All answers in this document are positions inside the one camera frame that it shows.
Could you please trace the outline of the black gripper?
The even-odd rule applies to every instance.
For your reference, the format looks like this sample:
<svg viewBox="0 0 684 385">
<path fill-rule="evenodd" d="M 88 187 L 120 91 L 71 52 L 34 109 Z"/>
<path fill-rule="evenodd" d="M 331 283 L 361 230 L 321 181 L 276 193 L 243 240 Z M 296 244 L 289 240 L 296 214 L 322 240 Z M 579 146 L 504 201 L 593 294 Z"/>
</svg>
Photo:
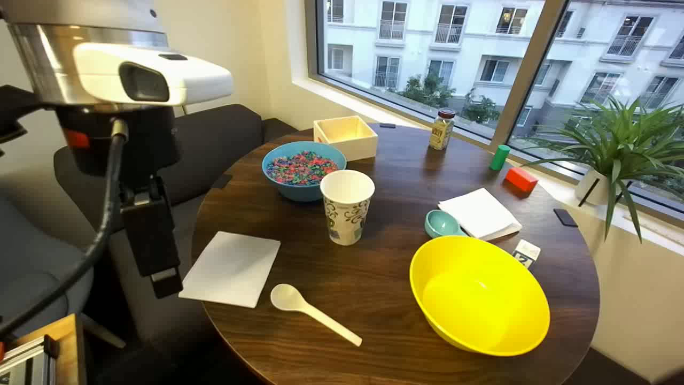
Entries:
<svg viewBox="0 0 684 385">
<path fill-rule="evenodd" d="M 179 159 L 173 109 L 91 110 L 64 106 L 59 126 L 77 167 L 104 178 L 97 232 L 126 230 L 137 271 L 155 297 L 182 288 L 179 251 L 173 238 L 171 202 L 159 169 Z"/>
</svg>

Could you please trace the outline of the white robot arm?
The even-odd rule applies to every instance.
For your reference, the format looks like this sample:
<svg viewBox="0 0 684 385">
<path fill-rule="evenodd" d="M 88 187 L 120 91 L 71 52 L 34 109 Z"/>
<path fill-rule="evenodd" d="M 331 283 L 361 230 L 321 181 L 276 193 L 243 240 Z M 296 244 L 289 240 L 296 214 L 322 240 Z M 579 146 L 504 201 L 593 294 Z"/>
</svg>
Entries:
<svg viewBox="0 0 684 385">
<path fill-rule="evenodd" d="M 179 159 L 173 110 L 233 91 L 228 69 L 168 45 L 152 0 L 0 0 L 43 106 L 86 173 L 106 178 L 102 220 L 120 221 L 157 297 L 182 288 L 159 170 Z"/>
</svg>

